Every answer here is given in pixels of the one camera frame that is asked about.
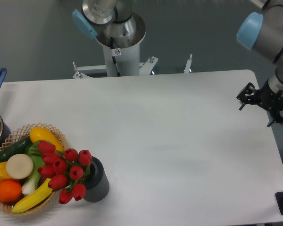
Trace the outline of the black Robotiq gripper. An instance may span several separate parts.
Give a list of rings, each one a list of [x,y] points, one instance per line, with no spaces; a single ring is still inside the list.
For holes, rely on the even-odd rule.
[[[283,89],[273,92],[269,87],[262,87],[257,90],[254,84],[249,82],[236,98],[241,104],[240,111],[245,105],[258,105],[270,113],[272,119],[267,124],[267,127],[272,126],[274,123],[283,126],[283,113],[280,112],[283,111]]]

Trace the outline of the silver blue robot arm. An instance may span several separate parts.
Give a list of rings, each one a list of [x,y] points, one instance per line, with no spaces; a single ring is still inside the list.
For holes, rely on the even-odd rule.
[[[270,113],[271,123],[283,125],[283,0],[259,0],[261,13],[248,15],[236,39],[249,50],[276,65],[262,88],[247,84],[238,94],[242,106],[258,105]],[[145,37],[143,19],[132,11],[130,0],[85,0],[72,13],[76,27],[102,46],[109,77],[149,75],[157,62],[140,62],[140,43]]]

